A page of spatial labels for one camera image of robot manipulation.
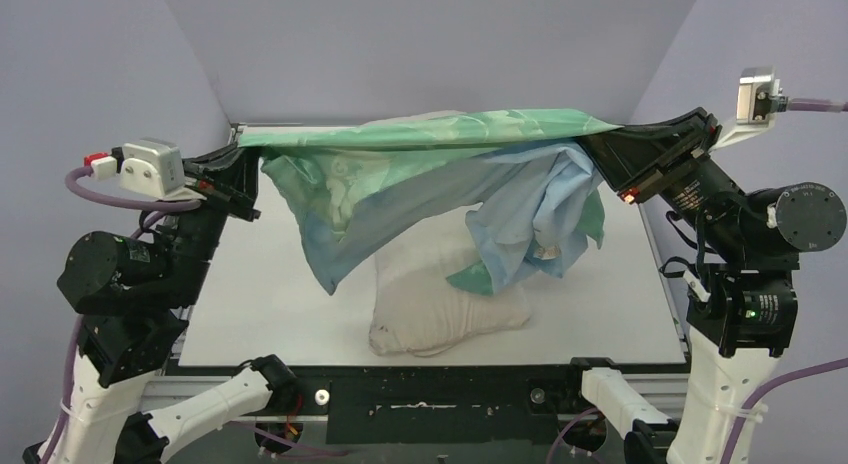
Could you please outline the green and blue pillowcase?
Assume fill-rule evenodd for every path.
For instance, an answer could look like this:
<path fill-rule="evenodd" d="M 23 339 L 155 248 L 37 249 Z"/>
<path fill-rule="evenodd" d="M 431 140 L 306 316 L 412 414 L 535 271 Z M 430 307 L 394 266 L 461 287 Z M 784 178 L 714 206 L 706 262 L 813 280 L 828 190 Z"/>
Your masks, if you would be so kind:
<path fill-rule="evenodd" d="M 562 277 L 603 241 L 601 175 L 578 139 L 609 129 L 574 109 L 441 112 L 238 144 L 260 154 L 326 292 L 413 225 L 464 208 L 473 261 L 448 282 L 493 295 Z"/>

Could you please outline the white pillow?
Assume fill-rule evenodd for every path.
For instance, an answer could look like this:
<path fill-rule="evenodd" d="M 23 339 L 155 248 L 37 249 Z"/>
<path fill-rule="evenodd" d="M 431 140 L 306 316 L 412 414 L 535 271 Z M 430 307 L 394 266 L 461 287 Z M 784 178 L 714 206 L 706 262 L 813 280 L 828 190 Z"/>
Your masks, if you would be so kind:
<path fill-rule="evenodd" d="M 523 327 L 531 317 L 521 286 L 483 296 L 447 277 L 478 260 L 465 225 L 468 206 L 429 217 L 374 254 L 376 299 L 369 347 L 378 356 L 430 357 L 470 338 Z"/>

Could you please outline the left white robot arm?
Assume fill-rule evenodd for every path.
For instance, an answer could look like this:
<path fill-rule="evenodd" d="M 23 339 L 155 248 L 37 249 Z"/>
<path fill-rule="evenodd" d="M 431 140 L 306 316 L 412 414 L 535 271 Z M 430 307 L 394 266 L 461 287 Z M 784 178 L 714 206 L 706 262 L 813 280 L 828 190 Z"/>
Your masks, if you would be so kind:
<path fill-rule="evenodd" d="M 259 216 L 259 159 L 234 144 L 185 159 L 174 145 L 143 140 L 91 154 L 66 176 L 83 199 L 138 211 L 139 233 L 92 231 L 68 254 L 57 285 L 78 321 L 61 410 L 25 462 L 164 463 L 241 416 L 295 410 L 295 375 L 274 355 L 178 404 L 140 407 L 187 329 L 179 311 L 198 301 L 227 220 Z"/>

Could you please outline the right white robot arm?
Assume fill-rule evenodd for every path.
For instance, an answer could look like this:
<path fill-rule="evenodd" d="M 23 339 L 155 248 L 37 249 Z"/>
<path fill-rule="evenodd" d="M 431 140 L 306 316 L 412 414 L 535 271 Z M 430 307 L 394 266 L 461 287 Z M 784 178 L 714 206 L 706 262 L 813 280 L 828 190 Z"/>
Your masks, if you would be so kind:
<path fill-rule="evenodd" d="M 746 192 L 711 156 L 769 130 L 782 111 L 768 99 L 742 108 L 729 127 L 696 109 L 578 138 L 621 200 L 640 204 L 658 196 L 672 221 L 692 228 L 695 258 L 682 261 L 676 274 L 689 299 L 690 371 L 681 418 L 652 407 L 599 361 L 562 384 L 568 406 L 594 406 L 605 416 L 629 463 L 746 463 L 770 391 L 847 365 L 838 360 L 774 373 L 798 314 L 799 257 L 840 241 L 847 228 L 842 200 L 817 183 Z"/>

